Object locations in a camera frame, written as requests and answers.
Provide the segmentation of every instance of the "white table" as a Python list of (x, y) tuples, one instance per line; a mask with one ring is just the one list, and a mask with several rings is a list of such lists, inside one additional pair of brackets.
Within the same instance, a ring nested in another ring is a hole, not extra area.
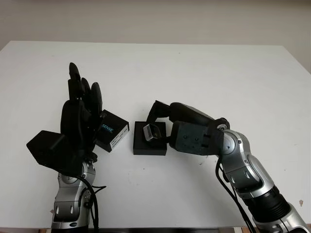
[(57, 173), (26, 143), (59, 132), (70, 62), (100, 84), (104, 108), (130, 122), (111, 153), (95, 148), (94, 184), (108, 186), (98, 193), (100, 227), (244, 225), (215, 178), (215, 156), (133, 155), (134, 122), (155, 100), (227, 118), (311, 222), (311, 75), (283, 47), (10, 42), (0, 52), (0, 227), (51, 225)]

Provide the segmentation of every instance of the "small black box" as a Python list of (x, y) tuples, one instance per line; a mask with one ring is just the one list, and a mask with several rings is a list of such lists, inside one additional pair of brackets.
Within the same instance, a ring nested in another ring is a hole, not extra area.
[[(165, 122), (153, 123), (159, 127), (161, 135), (166, 137)], [(147, 123), (144, 121), (136, 121), (134, 129), (133, 153), (136, 155), (165, 155), (167, 143), (160, 140), (147, 142), (143, 133), (143, 127)]]
[(106, 114), (101, 129), (96, 136), (96, 145), (111, 152), (118, 142), (129, 132), (129, 124), (126, 120), (103, 110)]

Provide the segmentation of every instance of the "black cable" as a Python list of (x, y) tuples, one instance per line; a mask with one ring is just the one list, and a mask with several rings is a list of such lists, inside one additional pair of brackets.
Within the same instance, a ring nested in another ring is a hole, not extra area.
[(215, 169), (215, 173), (216, 173), (216, 177), (218, 179), (218, 181), (220, 182), (220, 184), (224, 187), (224, 189), (228, 192), (228, 194), (231, 196), (231, 198), (234, 200), (234, 202), (236, 203), (236, 205), (239, 208), (239, 211), (249, 229), (249, 231), (251, 233), (256, 233), (253, 224), (251, 223), (251, 221), (249, 220), (246, 212), (244, 211), (244, 209), (242, 208), (241, 204), (238, 202), (238, 199), (233, 195), (233, 193), (230, 191), (230, 189), (226, 186), (226, 184), (223, 182), (223, 180), (220, 178), (219, 176), (219, 169), (220, 169), (220, 163), (221, 163), (221, 159), (219, 158), (216, 164), (216, 169)]
[(93, 225), (94, 225), (94, 232), (98, 233), (99, 232), (99, 220), (98, 220), (98, 204), (97, 204), (97, 199), (96, 199), (96, 194), (94, 192), (94, 189), (92, 188), (92, 185), (84, 179), (82, 176), (76, 176), (75, 178), (81, 180), (88, 188), (88, 190), (91, 192), (91, 199), (94, 202), (94, 211), (95, 211), (95, 216), (92, 218), (93, 220)]
[(95, 219), (94, 219), (94, 215), (93, 215), (93, 207), (90, 208), (90, 211), (91, 211), (92, 220), (94, 222)]

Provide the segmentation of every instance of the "robotic hand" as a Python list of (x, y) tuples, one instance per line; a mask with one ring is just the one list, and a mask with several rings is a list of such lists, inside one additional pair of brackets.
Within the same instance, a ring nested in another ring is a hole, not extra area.
[[(169, 117), (173, 122), (171, 136), (160, 135), (153, 123), (158, 117)], [(210, 116), (181, 103), (170, 106), (155, 101), (143, 129), (145, 139), (165, 140), (177, 151), (217, 155), (216, 176), (231, 195), (250, 230), (255, 233), (252, 223), (242, 209), (236, 196), (228, 189), (219, 176), (223, 172), (225, 181), (230, 182), (253, 216), (261, 232), (287, 233), (307, 232), (307, 227), (297, 210), (279, 193), (273, 180), (258, 159), (251, 154), (247, 138), (230, 130), (224, 118), (214, 120)]]
[(87, 232), (90, 211), (97, 232), (98, 207), (92, 188), (97, 155), (92, 151), (105, 117), (102, 95), (98, 83), (90, 88), (74, 63), (69, 65), (69, 75), (69, 100), (62, 110), (61, 133), (41, 131), (27, 147), (39, 164), (59, 172), (52, 232)]

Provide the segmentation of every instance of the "gray wall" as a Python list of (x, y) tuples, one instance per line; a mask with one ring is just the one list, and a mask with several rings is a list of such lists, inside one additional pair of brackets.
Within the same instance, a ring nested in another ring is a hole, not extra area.
[(1, 0), (10, 40), (283, 45), (311, 71), (311, 0)]

